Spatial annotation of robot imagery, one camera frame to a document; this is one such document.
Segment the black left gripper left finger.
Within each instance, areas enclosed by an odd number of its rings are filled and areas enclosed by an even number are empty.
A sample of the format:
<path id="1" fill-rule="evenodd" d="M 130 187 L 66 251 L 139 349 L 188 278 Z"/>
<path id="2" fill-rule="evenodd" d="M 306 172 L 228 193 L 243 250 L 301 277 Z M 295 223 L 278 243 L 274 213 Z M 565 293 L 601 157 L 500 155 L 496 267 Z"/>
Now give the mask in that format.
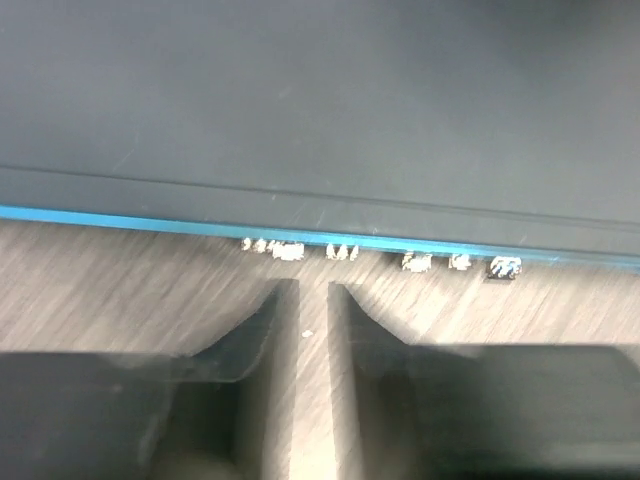
<path id="1" fill-rule="evenodd" d="M 5 351 L 5 479 L 272 479 L 273 397 L 299 284 L 191 354 Z"/>

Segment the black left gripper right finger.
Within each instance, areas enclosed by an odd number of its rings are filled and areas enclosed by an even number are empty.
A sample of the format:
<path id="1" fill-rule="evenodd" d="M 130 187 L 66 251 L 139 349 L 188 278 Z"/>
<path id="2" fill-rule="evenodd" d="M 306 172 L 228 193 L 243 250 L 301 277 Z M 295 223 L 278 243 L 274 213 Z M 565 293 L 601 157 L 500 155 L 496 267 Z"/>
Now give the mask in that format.
<path id="1" fill-rule="evenodd" d="M 613 345 L 409 344 L 328 290 L 364 479 L 635 479 L 639 367 Z"/>

